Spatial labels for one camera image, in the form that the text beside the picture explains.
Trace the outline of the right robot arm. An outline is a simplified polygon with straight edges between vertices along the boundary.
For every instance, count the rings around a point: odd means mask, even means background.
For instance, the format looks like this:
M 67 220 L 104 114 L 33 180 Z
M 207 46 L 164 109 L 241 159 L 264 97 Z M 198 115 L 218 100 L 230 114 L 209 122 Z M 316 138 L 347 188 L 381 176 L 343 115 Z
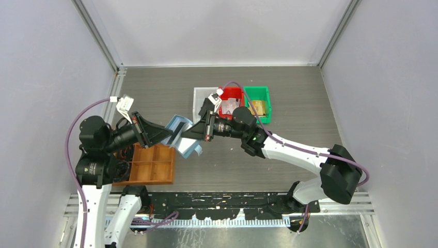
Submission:
M 258 125 L 246 107 L 235 109 L 230 120 L 204 112 L 201 120 L 181 136 L 206 142 L 216 136 L 237 138 L 241 148 L 252 157 L 283 161 L 315 174 L 312 180 L 292 184 L 283 203 L 292 212 L 300 212 L 307 204 L 326 198 L 349 204 L 363 174 L 343 146 L 318 148 L 283 139 Z

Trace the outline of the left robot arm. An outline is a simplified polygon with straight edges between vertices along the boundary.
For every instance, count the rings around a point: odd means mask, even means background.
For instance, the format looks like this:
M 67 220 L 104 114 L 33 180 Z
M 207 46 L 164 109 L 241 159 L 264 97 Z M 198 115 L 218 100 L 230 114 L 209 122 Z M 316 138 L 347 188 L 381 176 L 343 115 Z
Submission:
M 138 112 L 132 115 L 128 124 L 115 130 L 100 116 L 90 116 L 80 124 L 82 154 L 75 167 L 79 184 L 75 247 L 122 247 L 134 216 L 150 208 L 146 186 L 126 186 L 115 215 L 105 225 L 108 198 L 117 174 L 115 153 L 136 143 L 149 148 L 173 133 L 145 120 Z

